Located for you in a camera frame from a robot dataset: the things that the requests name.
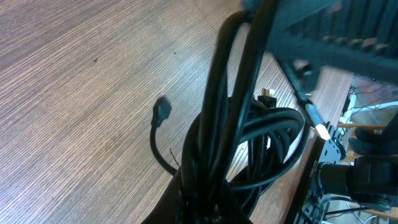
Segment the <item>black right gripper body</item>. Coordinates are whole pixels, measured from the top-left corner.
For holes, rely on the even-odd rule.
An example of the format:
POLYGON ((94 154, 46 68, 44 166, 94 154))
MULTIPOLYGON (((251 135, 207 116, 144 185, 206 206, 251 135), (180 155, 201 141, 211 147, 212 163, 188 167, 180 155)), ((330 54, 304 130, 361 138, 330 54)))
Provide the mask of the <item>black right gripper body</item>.
POLYGON ((397 0, 280 1, 266 50, 397 83, 397 0))

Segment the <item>black USB cable gold plug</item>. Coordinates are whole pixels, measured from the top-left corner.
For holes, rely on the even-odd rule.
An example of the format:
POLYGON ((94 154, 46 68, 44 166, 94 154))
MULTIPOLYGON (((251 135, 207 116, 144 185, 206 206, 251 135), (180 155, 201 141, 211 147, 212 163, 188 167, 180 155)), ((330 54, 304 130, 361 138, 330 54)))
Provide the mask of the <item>black USB cable gold plug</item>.
POLYGON ((302 155, 310 130, 330 138, 291 63, 280 61, 279 66, 298 110, 267 106, 253 97, 266 45, 292 5, 263 1, 256 11, 239 11, 224 21, 202 109, 189 127, 178 167, 156 145, 171 104, 164 96, 155 102, 150 148, 172 180, 146 223, 249 223, 260 196, 302 155))

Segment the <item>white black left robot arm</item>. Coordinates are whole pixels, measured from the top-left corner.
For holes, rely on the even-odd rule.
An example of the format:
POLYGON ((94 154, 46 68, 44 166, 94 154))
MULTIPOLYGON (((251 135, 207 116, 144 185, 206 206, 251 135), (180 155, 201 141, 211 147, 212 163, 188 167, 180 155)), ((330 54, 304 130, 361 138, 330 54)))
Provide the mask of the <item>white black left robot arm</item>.
MULTIPOLYGON (((165 119, 154 113, 150 148, 173 178, 146 223, 249 223, 259 197, 298 161, 310 130, 291 108, 232 112, 217 124, 199 115, 174 168, 156 145, 165 119)), ((363 156, 352 166, 313 161, 311 167, 318 188, 336 200, 348 195, 366 208, 397 205, 395 157, 363 156)))

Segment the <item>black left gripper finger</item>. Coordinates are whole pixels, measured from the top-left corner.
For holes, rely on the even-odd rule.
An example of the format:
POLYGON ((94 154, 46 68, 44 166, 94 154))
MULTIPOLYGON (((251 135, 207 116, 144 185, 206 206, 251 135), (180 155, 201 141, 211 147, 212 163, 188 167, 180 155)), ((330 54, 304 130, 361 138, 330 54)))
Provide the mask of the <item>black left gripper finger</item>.
POLYGON ((178 170, 154 209, 144 219, 144 224, 159 223, 250 223, 248 216, 241 210, 229 186, 224 184, 217 204, 210 209, 210 214, 199 213, 209 205, 195 206, 183 197, 181 171, 178 170))

